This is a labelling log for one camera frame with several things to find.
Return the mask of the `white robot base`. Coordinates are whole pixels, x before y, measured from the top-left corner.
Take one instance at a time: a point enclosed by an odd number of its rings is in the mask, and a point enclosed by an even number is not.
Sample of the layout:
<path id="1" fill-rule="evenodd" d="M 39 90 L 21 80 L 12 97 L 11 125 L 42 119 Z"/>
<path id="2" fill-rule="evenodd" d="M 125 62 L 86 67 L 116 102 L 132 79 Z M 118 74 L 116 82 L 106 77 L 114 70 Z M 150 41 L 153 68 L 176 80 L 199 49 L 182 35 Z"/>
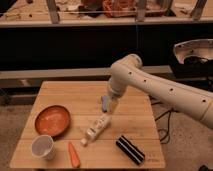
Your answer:
<path id="1" fill-rule="evenodd" d="M 177 43 L 173 46 L 173 53 L 180 64 L 192 56 L 213 60 L 213 39 L 194 39 Z"/>

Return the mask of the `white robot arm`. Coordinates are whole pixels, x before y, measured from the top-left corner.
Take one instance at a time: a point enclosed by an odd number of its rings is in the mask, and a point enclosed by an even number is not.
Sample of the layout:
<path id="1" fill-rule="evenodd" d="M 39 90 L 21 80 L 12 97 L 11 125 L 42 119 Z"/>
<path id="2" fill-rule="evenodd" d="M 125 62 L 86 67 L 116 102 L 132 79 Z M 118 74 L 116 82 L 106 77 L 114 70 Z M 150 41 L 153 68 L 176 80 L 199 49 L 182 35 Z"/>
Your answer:
<path id="1" fill-rule="evenodd" d="M 213 130 L 213 93 L 148 74 L 141 67 L 142 60 L 136 54 L 129 54 L 111 65 L 107 86 L 109 106 L 132 86 Z"/>

